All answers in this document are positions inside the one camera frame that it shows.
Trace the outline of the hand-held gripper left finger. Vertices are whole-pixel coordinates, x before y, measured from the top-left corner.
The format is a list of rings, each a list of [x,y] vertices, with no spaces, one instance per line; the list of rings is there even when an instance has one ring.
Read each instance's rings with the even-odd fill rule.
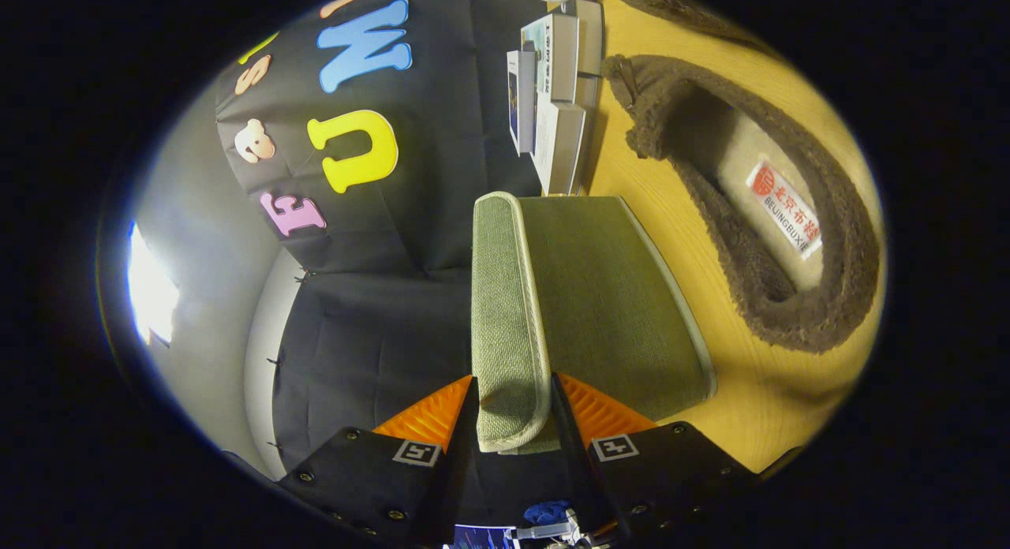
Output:
[[[376,429],[339,429],[278,485],[375,547],[450,544],[473,458],[476,404],[475,378],[458,378]]]

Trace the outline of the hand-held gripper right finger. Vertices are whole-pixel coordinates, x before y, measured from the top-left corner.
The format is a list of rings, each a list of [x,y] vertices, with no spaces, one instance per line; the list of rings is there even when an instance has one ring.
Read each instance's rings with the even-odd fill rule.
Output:
[[[693,424],[654,424],[577,378],[552,373],[552,415],[584,546],[671,538],[758,486],[750,471]]]

